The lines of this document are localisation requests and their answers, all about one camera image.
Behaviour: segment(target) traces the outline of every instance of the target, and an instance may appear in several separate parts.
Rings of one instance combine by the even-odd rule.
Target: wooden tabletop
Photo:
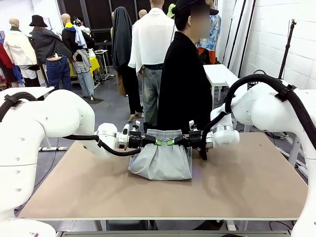
[[[150,181],[128,172],[128,158],[96,159],[75,142],[19,217],[38,220],[295,220],[307,185],[263,133],[194,151],[193,179]]]

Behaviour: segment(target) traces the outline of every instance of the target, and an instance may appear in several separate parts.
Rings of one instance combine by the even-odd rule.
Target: white shirt
[[[132,51],[128,66],[139,72],[143,65],[163,63],[174,31],[174,20],[167,17],[163,10],[152,8],[133,25]]]
[[[35,52],[28,36],[20,31],[9,31],[4,38],[3,47],[11,62],[17,66],[36,65]]]

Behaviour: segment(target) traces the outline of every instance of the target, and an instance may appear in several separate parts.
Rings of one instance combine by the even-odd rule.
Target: blue garment
[[[15,77],[18,79],[19,84],[23,85],[23,81],[22,81],[22,75],[20,73],[20,70],[18,68],[18,66],[13,64],[13,73],[15,75]]]
[[[79,46],[82,46],[82,48],[87,48],[87,43],[85,42],[85,39],[83,37],[82,30],[78,26],[73,25],[72,27],[65,29],[76,32],[75,43]]]
[[[47,80],[49,86],[54,86],[56,90],[59,89],[60,80],[63,83],[65,90],[71,91],[70,68],[66,56],[62,56],[55,61],[47,60]]]
[[[210,16],[210,34],[208,39],[200,39],[200,41],[197,43],[198,48],[205,48],[208,51],[215,51],[216,50],[216,44],[219,37],[219,34],[221,33],[221,17],[217,14],[215,16]]]

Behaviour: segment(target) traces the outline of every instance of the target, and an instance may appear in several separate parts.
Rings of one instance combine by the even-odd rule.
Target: black coat
[[[83,38],[87,44],[88,48],[94,47],[93,39],[87,35],[85,32],[82,31]],[[63,29],[61,33],[61,37],[63,38],[63,43],[65,46],[74,54],[78,49],[82,49],[82,46],[79,46],[76,41],[76,32]]]
[[[61,39],[52,31],[47,29],[33,30],[30,34],[34,38],[34,50],[40,56],[40,62],[46,64],[46,59],[54,56],[55,53],[65,55],[67,58],[72,57],[72,53],[64,45]]]
[[[158,129],[181,129],[187,134],[189,121],[194,120],[203,130],[210,122],[211,111],[211,84],[197,48],[185,34],[176,32],[163,64]]]

